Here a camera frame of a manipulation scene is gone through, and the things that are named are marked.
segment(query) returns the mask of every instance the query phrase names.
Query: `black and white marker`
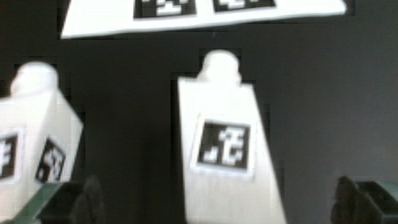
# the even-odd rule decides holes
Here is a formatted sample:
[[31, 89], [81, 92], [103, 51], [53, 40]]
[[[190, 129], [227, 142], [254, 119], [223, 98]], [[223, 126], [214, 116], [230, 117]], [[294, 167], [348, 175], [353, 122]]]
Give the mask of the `black and white marker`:
[[56, 88], [56, 71], [26, 63], [0, 99], [0, 222], [12, 219], [44, 183], [71, 177], [81, 122]]
[[227, 51], [177, 88], [186, 223], [286, 224], [254, 90]]

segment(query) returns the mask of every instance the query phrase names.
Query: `white card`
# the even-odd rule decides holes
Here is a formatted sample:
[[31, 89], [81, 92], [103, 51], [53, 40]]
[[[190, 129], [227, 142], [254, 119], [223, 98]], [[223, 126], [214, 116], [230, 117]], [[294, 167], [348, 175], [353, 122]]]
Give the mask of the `white card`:
[[344, 14], [342, 0], [71, 0], [62, 38]]

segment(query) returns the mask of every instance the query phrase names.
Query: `apriltag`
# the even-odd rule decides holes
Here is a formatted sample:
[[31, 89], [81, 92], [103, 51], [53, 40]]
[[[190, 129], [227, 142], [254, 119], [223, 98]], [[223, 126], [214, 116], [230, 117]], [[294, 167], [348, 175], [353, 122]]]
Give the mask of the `apriltag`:
[[21, 172], [23, 129], [0, 132], [0, 185], [14, 183]]
[[161, 16], [195, 15], [193, 0], [136, 0], [133, 18], [156, 18]]
[[35, 180], [40, 183], [56, 182], [60, 180], [63, 162], [65, 162], [63, 150], [56, 146], [51, 138], [47, 138], [35, 172]]
[[214, 12], [261, 9], [275, 6], [273, 0], [213, 0]]
[[190, 167], [199, 173], [252, 177], [255, 125], [250, 121], [200, 118]]

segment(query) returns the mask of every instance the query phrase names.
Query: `square pattern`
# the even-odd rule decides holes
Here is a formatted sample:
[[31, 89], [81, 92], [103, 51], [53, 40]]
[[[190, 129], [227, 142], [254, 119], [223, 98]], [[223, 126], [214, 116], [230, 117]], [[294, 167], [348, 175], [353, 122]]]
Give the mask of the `square pattern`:
[[197, 165], [209, 165], [214, 169], [232, 168], [245, 172], [248, 169], [248, 137], [248, 126], [204, 121]]
[[213, 0], [214, 12], [275, 6], [273, 0]]
[[40, 155], [40, 162], [35, 172], [35, 179], [40, 183], [60, 180], [63, 169], [65, 153], [47, 138]]
[[[135, 0], [133, 18], [175, 17], [197, 14], [199, 0]], [[209, 0], [213, 13], [275, 6], [273, 0]]]
[[193, 14], [193, 0], [135, 0], [133, 18], [156, 18]]
[[0, 138], [0, 180], [15, 174], [17, 134]]

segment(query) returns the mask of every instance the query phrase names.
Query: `dark background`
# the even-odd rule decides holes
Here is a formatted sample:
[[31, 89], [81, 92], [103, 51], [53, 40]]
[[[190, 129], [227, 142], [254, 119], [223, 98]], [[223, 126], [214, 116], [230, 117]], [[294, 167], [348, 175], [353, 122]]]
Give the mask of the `dark background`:
[[60, 40], [65, 7], [0, 0], [0, 96], [19, 64], [51, 63], [85, 123], [72, 179], [97, 175], [108, 223], [181, 223], [172, 80], [213, 48], [255, 87], [287, 222], [328, 223], [337, 178], [398, 181], [398, 1], [357, 1], [344, 17]]

